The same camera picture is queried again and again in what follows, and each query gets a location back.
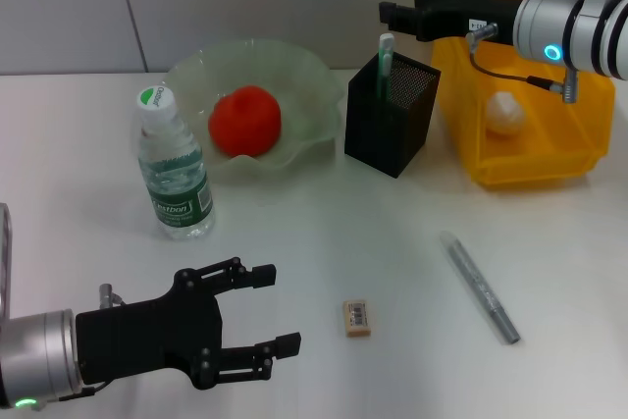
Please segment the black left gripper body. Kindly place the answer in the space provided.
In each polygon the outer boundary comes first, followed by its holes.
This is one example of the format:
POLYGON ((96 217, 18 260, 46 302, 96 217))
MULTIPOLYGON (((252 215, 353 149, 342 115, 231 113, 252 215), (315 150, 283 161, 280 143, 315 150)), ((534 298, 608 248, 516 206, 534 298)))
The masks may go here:
POLYGON ((82 381, 93 385, 176 369, 198 390, 216 386, 222 346, 216 272, 215 266, 181 269, 160 297, 78 314, 82 381))

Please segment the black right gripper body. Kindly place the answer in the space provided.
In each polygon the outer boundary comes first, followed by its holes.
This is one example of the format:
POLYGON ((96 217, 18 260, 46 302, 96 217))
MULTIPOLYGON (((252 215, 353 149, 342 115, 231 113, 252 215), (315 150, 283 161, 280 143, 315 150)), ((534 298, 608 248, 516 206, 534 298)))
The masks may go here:
POLYGON ((514 21, 523 0, 414 0, 418 41, 462 37, 474 21, 497 24, 492 42, 513 43, 514 21))

